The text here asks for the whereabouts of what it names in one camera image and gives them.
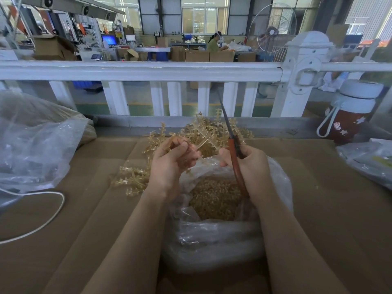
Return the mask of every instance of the hand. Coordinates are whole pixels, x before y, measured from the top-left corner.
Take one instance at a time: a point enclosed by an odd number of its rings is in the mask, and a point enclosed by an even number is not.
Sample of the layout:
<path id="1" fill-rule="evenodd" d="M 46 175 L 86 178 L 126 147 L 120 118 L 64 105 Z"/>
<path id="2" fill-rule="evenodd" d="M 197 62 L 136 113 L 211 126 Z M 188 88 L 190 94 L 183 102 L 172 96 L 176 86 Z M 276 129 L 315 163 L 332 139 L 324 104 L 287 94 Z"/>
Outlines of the hand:
<path id="1" fill-rule="evenodd" d="M 257 205 L 260 197 L 275 192 L 267 155 L 262 150 L 248 145 L 241 145 L 241 152 L 246 158 L 242 160 L 237 158 L 239 168 L 245 180 L 249 196 L 252 202 Z M 224 167 L 228 165 L 233 167 L 228 149 L 221 148 L 219 155 L 222 158 L 219 163 L 220 166 Z"/>
<path id="2" fill-rule="evenodd" d="M 150 181 L 147 189 L 166 202 L 179 194 L 179 177 L 186 169 L 193 167 L 201 156 L 196 146 L 187 138 L 168 138 L 154 152 Z"/>

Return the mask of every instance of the scissors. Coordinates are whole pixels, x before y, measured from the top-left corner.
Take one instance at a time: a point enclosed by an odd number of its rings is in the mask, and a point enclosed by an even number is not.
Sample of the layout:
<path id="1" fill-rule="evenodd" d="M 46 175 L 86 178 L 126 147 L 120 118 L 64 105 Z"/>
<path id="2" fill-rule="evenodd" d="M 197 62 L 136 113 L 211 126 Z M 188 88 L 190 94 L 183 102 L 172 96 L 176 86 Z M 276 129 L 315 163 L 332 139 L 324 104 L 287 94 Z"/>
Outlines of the scissors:
<path id="1" fill-rule="evenodd" d="M 238 183 L 238 188 L 239 188 L 241 195 L 244 197 L 249 197 L 249 193 L 246 189 L 245 181 L 242 176 L 241 170 L 239 168 L 238 160 L 237 160 L 237 157 L 240 159 L 243 159 L 243 158 L 245 158 L 245 155 L 241 152 L 241 149 L 240 149 L 241 143 L 238 139 L 238 136 L 234 135 L 233 130 L 231 129 L 230 122 L 228 121 L 228 117 L 227 117 L 225 108 L 222 103 L 222 99 L 220 98 L 220 95 L 218 95 L 218 96 L 219 96 L 219 102 L 221 103 L 223 116 L 225 117 L 225 122 L 227 125 L 227 131 L 228 131 L 228 135 L 229 135 L 228 150 L 230 152 L 231 163 L 233 164 L 234 176 L 236 177 L 236 181 Z"/>

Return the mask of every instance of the forearm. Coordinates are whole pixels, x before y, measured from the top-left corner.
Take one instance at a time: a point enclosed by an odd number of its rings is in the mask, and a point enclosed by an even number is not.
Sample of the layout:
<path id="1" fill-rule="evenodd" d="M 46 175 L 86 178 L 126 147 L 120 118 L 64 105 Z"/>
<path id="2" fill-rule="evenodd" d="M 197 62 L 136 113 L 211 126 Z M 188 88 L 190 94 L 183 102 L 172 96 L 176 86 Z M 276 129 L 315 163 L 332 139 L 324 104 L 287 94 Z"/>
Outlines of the forearm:
<path id="1" fill-rule="evenodd" d="M 257 209 L 274 293 L 348 293 L 273 187 Z"/>
<path id="2" fill-rule="evenodd" d="M 153 192 L 143 193 L 82 294 L 155 293 L 167 205 Z"/>

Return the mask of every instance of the green shirt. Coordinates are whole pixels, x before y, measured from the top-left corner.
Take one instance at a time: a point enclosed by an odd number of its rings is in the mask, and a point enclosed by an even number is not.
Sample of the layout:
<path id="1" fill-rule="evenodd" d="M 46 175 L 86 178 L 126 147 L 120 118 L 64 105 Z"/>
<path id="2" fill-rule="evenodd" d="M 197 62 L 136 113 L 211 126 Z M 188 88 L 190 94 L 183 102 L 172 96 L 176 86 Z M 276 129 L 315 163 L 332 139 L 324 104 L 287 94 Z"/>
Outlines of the green shirt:
<path id="1" fill-rule="evenodd" d="M 207 45 L 207 50 L 209 52 L 218 52 L 219 51 L 219 46 L 216 43 L 215 39 L 212 39 L 208 45 Z"/>

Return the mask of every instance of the white metal railing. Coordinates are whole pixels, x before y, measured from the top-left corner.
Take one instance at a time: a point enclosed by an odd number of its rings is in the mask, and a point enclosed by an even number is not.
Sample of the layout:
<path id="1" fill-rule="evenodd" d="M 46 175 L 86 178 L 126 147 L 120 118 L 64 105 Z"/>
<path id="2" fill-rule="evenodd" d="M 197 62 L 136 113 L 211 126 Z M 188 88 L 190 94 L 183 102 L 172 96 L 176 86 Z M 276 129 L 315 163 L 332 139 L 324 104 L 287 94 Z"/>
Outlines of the white metal railing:
<path id="1" fill-rule="evenodd" d="M 122 82 L 149 81 L 154 115 L 163 116 L 167 82 L 170 116 L 182 116 L 183 82 L 198 81 L 198 111 L 207 115 L 210 82 L 223 81 L 223 104 L 234 116 L 238 82 L 246 82 L 241 117 L 251 117 L 258 83 L 276 82 L 271 117 L 301 117 L 317 72 L 392 71 L 392 63 L 328 63 L 331 46 L 325 34 L 307 32 L 287 43 L 282 63 L 0 61 L 0 90 L 18 90 L 18 80 L 47 80 L 57 100 L 76 109 L 67 81 L 102 81 L 110 113 L 129 116 Z"/>

